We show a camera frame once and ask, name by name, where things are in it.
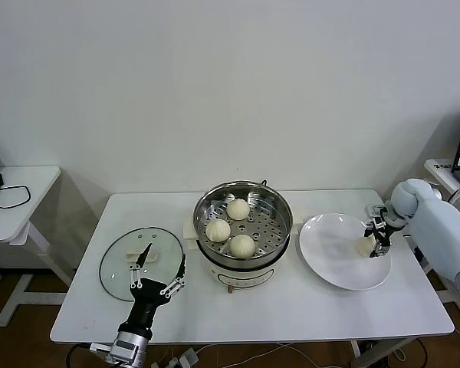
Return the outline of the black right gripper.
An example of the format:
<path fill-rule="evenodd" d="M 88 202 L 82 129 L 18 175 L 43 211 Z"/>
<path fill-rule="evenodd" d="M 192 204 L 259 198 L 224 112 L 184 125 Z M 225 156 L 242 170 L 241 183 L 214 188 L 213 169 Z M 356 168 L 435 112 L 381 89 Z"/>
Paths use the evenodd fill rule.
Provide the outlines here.
<path fill-rule="evenodd" d="M 370 253 L 371 258 L 384 256 L 389 252 L 391 246 L 389 239 L 392 233 L 394 233 L 394 228 L 389 226 L 381 215 L 373 217 L 373 225 L 368 225 L 363 234 L 365 238 L 374 234 L 376 239 Z"/>

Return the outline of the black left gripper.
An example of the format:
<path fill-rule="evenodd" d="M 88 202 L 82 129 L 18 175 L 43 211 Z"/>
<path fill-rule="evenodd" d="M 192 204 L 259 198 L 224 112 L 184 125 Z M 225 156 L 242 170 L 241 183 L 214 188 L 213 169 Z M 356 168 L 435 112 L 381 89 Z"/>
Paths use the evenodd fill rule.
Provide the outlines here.
<path fill-rule="evenodd" d="M 166 284 L 140 276 L 153 243 L 149 243 L 143 251 L 128 253 L 130 291 L 134 303 L 125 322 L 118 327 L 118 332 L 127 332 L 151 340 L 153 318 L 156 309 L 170 302 L 170 298 L 186 286 L 186 254 L 182 255 L 176 277 Z"/>

